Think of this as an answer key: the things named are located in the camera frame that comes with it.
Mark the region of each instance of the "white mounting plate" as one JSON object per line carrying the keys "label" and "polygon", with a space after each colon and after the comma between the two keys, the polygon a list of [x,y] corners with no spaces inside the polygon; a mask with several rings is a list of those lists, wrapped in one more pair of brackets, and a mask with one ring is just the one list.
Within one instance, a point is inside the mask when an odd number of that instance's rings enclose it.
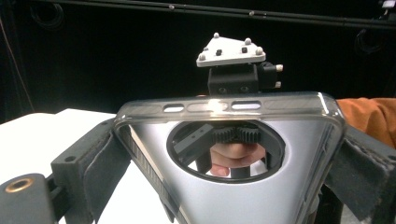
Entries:
{"label": "white mounting plate", "polygon": [[256,46],[249,38],[245,41],[221,37],[215,33],[204,51],[197,58],[198,67],[208,67],[236,63],[259,63],[265,61],[265,52]]}

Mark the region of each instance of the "bolt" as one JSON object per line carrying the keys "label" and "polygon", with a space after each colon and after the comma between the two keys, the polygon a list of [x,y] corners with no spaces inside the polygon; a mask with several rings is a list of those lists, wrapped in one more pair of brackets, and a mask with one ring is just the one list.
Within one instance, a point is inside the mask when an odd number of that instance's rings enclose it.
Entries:
{"label": "bolt", "polygon": [[262,55],[263,53],[264,53],[264,50],[262,50],[262,47],[256,48],[256,55]]}
{"label": "bolt", "polygon": [[277,72],[283,72],[283,64],[277,64],[276,65],[276,71]]}
{"label": "bolt", "polygon": [[204,61],[206,60],[206,56],[203,53],[200,53],[198,59],[199,61]]}
{"label": "bolt", "polygon": [[278,81],[275,83],[275,88],[279,89],[282,86],[282,82]]}
{"label": "bolt", "polygon": [[250,38],[246,38],[245,39],[245,45],[250,45],[251,44],[251,39]]}

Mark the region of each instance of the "black cable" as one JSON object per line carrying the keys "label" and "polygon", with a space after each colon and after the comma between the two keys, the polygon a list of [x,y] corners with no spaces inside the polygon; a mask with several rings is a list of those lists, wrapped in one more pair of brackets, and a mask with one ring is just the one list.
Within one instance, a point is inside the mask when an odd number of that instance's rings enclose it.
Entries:
{"label": "black cable", "polygon": [[24,84],[23,78],[21,76],[20,68],[18,66],[17,60],[15,59],[14,52],[12,50],[12,47],[9,45],[7,34],[6,34],[6,30],[4,28],[4,24],[3,24],[3,20],[1,18],[1,15],[0,15],[0,28],[1,28],[5,43],[6,43],[7,50],[9,52],[10,57],[11,57],[11,62],[15,66],[15,70],[16,70],[17,75],[18,75],[18,80],[21,83],[21,86],[23,88],[23,92],[26,95],[26,98],[27,98],[27,100],[29,102],[29,106],[32,109],[32,112],[35,112],[35,108],[33,107],[33,103],[32,103],[32,100],[30,98],[30,94],[29,94],[29,92],[28,92],[28,90],[27,90],[27,88],[26,88],[26,86]]}

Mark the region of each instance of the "circular opening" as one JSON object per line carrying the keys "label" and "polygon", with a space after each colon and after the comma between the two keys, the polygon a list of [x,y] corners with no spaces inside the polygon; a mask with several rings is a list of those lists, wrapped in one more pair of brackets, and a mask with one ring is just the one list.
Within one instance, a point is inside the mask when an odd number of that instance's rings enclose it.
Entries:
{"label": "circular opening", "polygon": [[64,21],[64,10],[59,4],[36,4],[30,8],[30,13],[33,20],[47,30],[58,30]]}
{"label": "circular opening", "polygon": [[24,179],[16,180],[6,187],[6,192],[15,193],[29,188],[32,184],[33,184],[32,178],[24,178]]}
{"label": "circular opening", "polygon": [[67,157],[66,159],[64,159],[64,161],[70,162],[70,161],[73,161],[75,159],[76,159],[76,157],[70,156],[70,157]]}
{"label": "circular opening", "polygon": [[[169,134],[168,153],[172,160],[192,175],[214,181],[246,182],[274,174],[283,160],[285,144],[271,128],[253,121],[195,121],[182,122]],[[255,151],[261,160],[243,167],[242,159]],[[212,162],[234,159],[238,168],[227,176],[210,173]]]}

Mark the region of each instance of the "screw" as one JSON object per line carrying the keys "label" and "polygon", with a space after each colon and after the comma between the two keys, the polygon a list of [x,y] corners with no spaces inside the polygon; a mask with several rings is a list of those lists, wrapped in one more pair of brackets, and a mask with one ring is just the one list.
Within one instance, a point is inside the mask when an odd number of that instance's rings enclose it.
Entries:
{"label": "screw", "polygon": [[227,93],[227,90],[225,89],[225,88],[219,88],[219,93],[220,94],[225,94],[225,93]]}
{"label": "screw", "polygon": [[248,92],[248,87],[241,87],[241,92],[247,93]]}

